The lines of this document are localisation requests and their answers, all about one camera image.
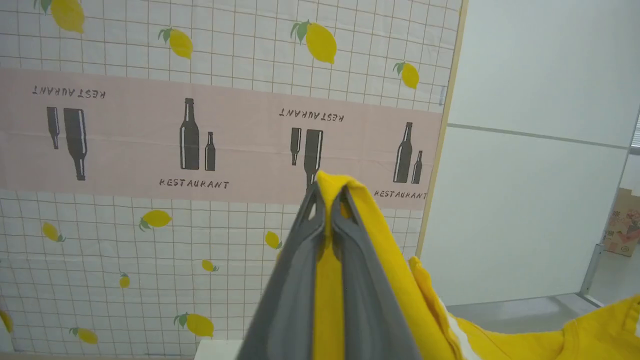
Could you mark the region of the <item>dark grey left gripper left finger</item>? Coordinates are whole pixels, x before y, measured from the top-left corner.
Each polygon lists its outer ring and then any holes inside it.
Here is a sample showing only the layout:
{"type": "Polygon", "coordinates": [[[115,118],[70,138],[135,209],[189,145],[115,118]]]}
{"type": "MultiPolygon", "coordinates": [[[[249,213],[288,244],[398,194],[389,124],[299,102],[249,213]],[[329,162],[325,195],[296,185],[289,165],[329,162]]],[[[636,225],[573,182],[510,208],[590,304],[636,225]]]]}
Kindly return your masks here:
{"type": "Polygon", "coordinates": [[[238,360],[313,358],[316,269],[325,228],[325,201],[313,183],[263,290],[238,360]]]}

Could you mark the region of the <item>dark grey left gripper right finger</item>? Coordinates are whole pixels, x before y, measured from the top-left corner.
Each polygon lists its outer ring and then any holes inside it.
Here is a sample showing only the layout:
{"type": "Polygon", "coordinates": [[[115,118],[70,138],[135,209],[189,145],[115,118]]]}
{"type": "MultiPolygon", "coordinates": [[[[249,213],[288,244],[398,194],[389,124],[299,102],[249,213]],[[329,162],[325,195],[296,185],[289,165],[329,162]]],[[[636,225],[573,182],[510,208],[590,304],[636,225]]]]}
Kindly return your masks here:
{"type": "Polygon", "coordinates": [[[331,205],[333,250],[342,264],[347,360],[419,360],[420,351],[349,187],[331,205]]]}

